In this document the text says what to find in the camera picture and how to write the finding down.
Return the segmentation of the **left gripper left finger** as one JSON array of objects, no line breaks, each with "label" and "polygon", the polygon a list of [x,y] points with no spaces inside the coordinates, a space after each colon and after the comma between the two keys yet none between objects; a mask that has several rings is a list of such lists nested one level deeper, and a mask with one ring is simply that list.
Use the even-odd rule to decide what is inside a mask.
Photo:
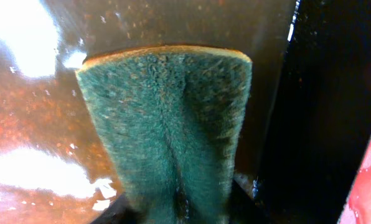
[{"label": "left gripper left finger", "polygon": [[121,194],[113,204],[90,224],[138,224],[141,220],[141,214],[133,210],[127,196]]}]

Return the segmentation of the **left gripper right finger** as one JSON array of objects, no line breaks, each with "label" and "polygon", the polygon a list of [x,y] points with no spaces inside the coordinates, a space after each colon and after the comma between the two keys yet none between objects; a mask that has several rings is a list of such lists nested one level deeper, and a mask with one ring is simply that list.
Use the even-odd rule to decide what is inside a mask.
[{"label": "left gripper right finger", "polygon": [[232,192],[228,206],[229,224],[269,224],[268,217],[254,204],[253,200],[232,181]]}]

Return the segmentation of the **green sponge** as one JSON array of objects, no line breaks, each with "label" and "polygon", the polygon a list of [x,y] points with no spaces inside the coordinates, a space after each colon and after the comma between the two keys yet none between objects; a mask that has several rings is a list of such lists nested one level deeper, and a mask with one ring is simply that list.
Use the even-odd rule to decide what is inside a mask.
[{"label": "green sponge", "polygon": [[86,60],[76,78],[136,223],[228,223],[252,61],[168,45]]}]

